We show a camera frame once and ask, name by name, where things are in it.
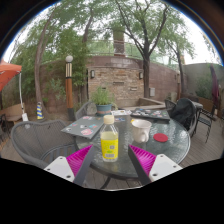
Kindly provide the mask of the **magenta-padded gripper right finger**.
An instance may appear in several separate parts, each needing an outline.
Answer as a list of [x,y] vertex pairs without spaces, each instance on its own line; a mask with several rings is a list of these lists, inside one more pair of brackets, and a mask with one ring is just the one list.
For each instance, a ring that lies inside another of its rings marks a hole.
[[128,146],[128,155],[143,186],[182,169],[165,154],[154,155],[137,146]]

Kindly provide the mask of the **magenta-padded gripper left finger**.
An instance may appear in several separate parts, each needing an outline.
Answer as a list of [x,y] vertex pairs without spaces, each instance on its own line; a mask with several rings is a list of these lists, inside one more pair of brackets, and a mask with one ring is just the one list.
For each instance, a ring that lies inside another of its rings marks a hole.
[[89,145],[68,157],[57,157],[45,168],[45,171],[82,186],[93,156],[94,146]]

